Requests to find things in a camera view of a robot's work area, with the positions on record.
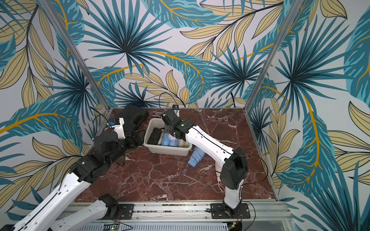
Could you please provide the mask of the black umbrella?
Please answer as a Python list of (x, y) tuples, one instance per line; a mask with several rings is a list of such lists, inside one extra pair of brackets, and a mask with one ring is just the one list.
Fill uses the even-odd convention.
[(150, 145), (157, 145), (160, 138), (161, 138), (161, 133), (162, 133), (162, 130), (159, 129), (159, 128), (154, 128), (148, 141), (147, 141), (147, 144), (150, 144)]

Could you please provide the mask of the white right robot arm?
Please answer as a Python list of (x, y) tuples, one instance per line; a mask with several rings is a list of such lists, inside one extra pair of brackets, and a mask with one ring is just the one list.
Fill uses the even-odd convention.
[(245, 152), (226, 146), (189, 119), (182, 120), (172, 110), (166, 110), (161, 118), (169, 133), (200, 148), (221, 167), (220, 180), (225, 185), (223, 204), (230, 212), (241, 205), (241, 190), (248, 171)]

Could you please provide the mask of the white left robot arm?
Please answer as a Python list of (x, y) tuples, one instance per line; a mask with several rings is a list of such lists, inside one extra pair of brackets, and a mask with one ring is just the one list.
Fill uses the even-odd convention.
[(88, 154), (67, 171), (61, 183), (28, 215), (8, 229), (11, 231), (76, 231), (101, 218), (115, 219), (121, 212), (118, 202), (105, 194), (88, 207), (59, 218), (75, 198), (106, 173), (125, 152), (143, 145), (141, 131), (105, 131), (93, 140)]

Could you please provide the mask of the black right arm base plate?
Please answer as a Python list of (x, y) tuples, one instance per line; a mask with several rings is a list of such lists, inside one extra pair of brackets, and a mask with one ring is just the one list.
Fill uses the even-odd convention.
[(251, 218), (249, 207), (246, 203), (240, 203), (232, 209), (223, 203), (212, 203), (210, 208), (206, 209), (211, 213), (212, 219), (248, 219)]

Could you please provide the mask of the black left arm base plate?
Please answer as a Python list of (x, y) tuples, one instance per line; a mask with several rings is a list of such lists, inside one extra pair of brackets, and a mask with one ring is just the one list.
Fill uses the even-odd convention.
[(134, 212), (134, 204), (118, 204), (118, 220), (131, 220)]

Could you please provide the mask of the white plastic storage box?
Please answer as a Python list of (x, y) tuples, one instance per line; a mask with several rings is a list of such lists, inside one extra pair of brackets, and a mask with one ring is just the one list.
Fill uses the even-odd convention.
[(193, 147), (193, 145), (187, 141), (181, 140), (180, 147), (152, 145), (148, 143), (149, 137), (154, 131), (154, 129), (155, 128), (160, 129), (160, 128), (163, 128), (164, 126), (165, 126), (165, 123), (163, 122), (161, 118), (152, 118), (149, 121), (149, 124), (147, 126), (143, 145), (147, 147), (149, 151), (154, 154), (186, 157)]

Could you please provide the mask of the pink umbrella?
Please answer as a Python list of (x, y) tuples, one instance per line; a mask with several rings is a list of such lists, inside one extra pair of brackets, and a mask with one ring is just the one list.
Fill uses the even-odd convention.
[(222, 168), (220, 167), (220, 165), (215, 161), (215, 173), (216, 173), (216, 179), (217, 179), (217, 184), (218, 184), (218, 187), (220, 189), (221, 192), (225, 192), (225, 188), (222, 184), (222, 181), (221, 181), (221, 170)]

